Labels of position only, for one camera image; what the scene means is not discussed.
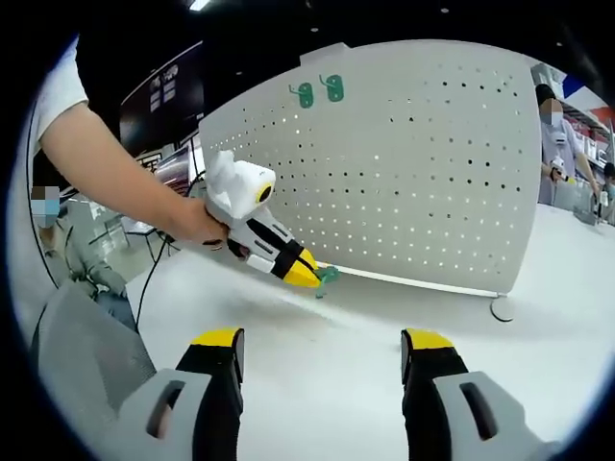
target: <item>table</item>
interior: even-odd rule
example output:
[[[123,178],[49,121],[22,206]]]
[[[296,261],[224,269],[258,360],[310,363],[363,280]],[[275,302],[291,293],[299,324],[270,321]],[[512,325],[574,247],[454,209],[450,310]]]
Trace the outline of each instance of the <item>table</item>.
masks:
[[[125,235],[140,235],[145,237],[145,242],[147,243],[147,248],[150,251],[152,261],[156,261],[156,257],[154,256],[154,251],[152,250],[152,245],[150,244],[149,239],[149,236],[156,231],[156,228],[150,226],[149,224],[135,221],[128,216],[122,216],[120,221],[122,223],[122,229],[124,230]]]
[[[524,405],[539,437],[565,440],[613,363],[614,256],[614,228],[539,206],[515,287],[500,300],[514,304],[515,319],[503,324],[486,298],[349,275],[316,300],[230,252],[195,246],[157,268],[140,330],[157,368],[174,368],[204,330],[246,329],[239,459],[407,459],[407,327],[448,336],[470,370]],[[147,272],[128,285],[134,310]]]

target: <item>green object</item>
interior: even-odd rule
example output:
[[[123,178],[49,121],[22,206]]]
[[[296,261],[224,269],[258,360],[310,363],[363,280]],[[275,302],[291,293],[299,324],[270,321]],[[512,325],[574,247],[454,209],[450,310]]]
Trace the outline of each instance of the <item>green object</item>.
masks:
[[[310,83],[304,82],[296,90],[289,85],[288,91],[299,96],[299,105],[302,109],[309,109],[314,105],[314,90]]]
[[[316,299],[320,300],[327,294],[325,284],[339,279],[339,270],[335,266],[327,266],[316,269],[314,274],[320,279],[320,286],[316,289]]]
[[[319,75],[320,83],[327,87],[327,96],[332,103],[338,103],[344,99],[344,84],[339,75],[330,75],[326,81],[323,81],[323,76]]]

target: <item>ceiling light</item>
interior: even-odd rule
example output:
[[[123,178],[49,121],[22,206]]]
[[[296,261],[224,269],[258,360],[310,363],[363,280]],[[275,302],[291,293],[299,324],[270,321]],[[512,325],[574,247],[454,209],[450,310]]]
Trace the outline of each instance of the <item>ceiling light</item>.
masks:
[[[194,2],[192,2],[192,5],[190,5],[190,10],[193,11],[193,12],[199,12],[210,1],[211,0],[194,0]]]

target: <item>white pegboard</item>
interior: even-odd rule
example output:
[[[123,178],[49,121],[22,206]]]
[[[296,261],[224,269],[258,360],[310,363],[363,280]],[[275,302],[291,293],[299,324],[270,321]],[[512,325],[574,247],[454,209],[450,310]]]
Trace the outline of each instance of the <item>white pegboard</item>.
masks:
[[[343,79],[330,102],[319,75]],[[309,82],[314,104],[289,91]],[[498,48],[403,41],[311,61],[200,125],[220,149],[277,173],[270,206],[321,261],[507,293],[538,195],[529,68]]]

